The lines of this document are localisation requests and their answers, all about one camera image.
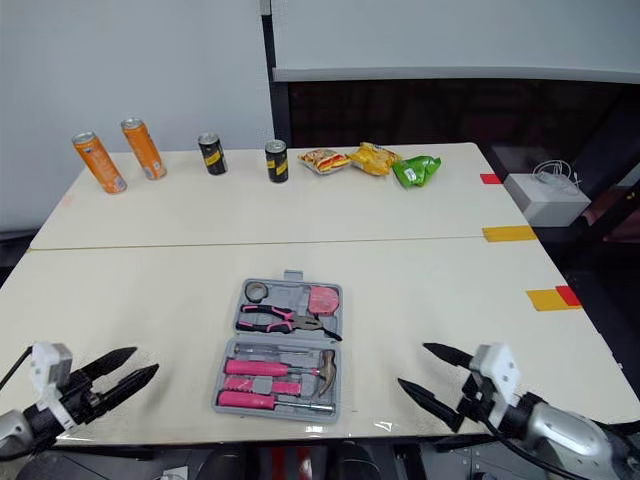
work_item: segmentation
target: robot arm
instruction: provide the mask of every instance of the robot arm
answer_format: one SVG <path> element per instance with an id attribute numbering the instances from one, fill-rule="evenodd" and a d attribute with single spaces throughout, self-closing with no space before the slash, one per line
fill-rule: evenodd
<path id="1" fill-rule="evenodd" d="M 11 410 L 0 416 L 0 461 L 51 447 L 61 433 L 91 423 L 147 385 L 158 364 L 134 371 L 107 392 L 92 390 L 94 380 L 122 366 L 135 351 L 135 347 L 113 350 L 71 372 L 72 355 L 63 344 L 39 342 L 27 349 L 0 388 L 31 354 L 31 380 L 40 398 L 22 413 Z"/>
<path id="2" fill-rule="evenodd" d="M 425 343 L 424 347 L 441 360 L 471 372 L 457 409 L 415 383 L 398 382 L 418 405 L 454 432 L 464 418 L 484 423 L 507 448 L 559 477 L 640 479 L 638 451 L 615 426 L 557 409 L 529 392 L 516 401 L 520 372 L 508 346 L 481 345 L 474 356 L 437 343 Z"/>

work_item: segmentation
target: pink pliers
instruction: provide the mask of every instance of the pink pliers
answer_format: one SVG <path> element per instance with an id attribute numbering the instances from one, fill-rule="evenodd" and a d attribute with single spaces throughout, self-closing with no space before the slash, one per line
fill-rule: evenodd
<path id="1" fill-rule="evenodd" d="M 324 328 L 324 324 L 319 318 L 298 315 L 289 308 L 280 308 L 271 305 L 242 305 L 240 307 L 240 311 L 242 313 L 266 313 L 280 318 L 282 322 L 270 323 L 269 325 L 258 325 L 240 320 L 236 323 L 236 329 L 238 330 L 264 333 L 291 333 L 298 328 L 302 330 L 322 330 L 328 337 L 342 341 L 340 335 Z"/>

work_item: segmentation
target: chip bag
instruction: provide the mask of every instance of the chip bag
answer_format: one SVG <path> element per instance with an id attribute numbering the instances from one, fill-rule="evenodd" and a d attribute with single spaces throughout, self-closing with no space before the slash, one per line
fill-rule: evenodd
<path id="1" fill-rule="evenodd" d="M 393 164 L 393 172 L 400 183 L 405 187 L 422 187 L 431 178 L 442 161 L 426 155 L 402 160 Z"/>
<path id="2" fill-rule="evenodd" d="M 298 158 L 307 167 L 320 175 L 336 172 L 351 163 L 351 160 L 346 155 L 328 148 L 311 150 L 304 155 L 298 155 Z"/>
<path id="3" fill-rule="evenodd" d="M 402 160 L 397 153 L 373 143 L 362 142 L 357 152 L 349 155 L 353 166 L 371 175 L 389 175 L 391 165 Z"/>

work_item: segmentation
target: white box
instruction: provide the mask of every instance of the white box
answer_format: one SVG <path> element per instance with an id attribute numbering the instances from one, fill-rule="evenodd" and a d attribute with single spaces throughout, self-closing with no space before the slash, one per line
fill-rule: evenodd
<path id="1" fill-rule="evenodd" d="M 582 192 L 554 188 L 530 173 L 513 173 L 504 186 L 532 227 L 567 227 L 591 203 Z"/>

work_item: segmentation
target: can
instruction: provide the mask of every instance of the can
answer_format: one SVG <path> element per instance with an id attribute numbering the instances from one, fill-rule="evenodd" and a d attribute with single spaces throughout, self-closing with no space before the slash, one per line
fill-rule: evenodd
<path id="1" fill-rule="evenodd" d="M 79 133 L 71 142 L 105 192 L 120 193 L 127 189 L 127 183 L 95 133 Z"/>
<path id="2" fill-rule="evenodd" d="M 269 140 L 264 146 L 264 151 L 267 156 L 269 179 L 275 183 L 286 182 L 289 178 L 287 144 L 282 140 Z"/>
<path id="3" fill-rule="evenodd" d="M 204 165 L 211 175 L 222 175 L 227 171 L 227 162 L 224 159 L 218 135 L 211 132 L 203 133 L 198 137 L 198 145 L 200 145 Z"/>
<path id="4" fill-rule="evenodd" d="M 120 122 L 120 126 L 147 178 L 157 180 L 164 177 L 167 174 L 167 169 L 162 163 L 160 154 L 153 144 L 144 122 L 139 118 L 127 118 Z"/>

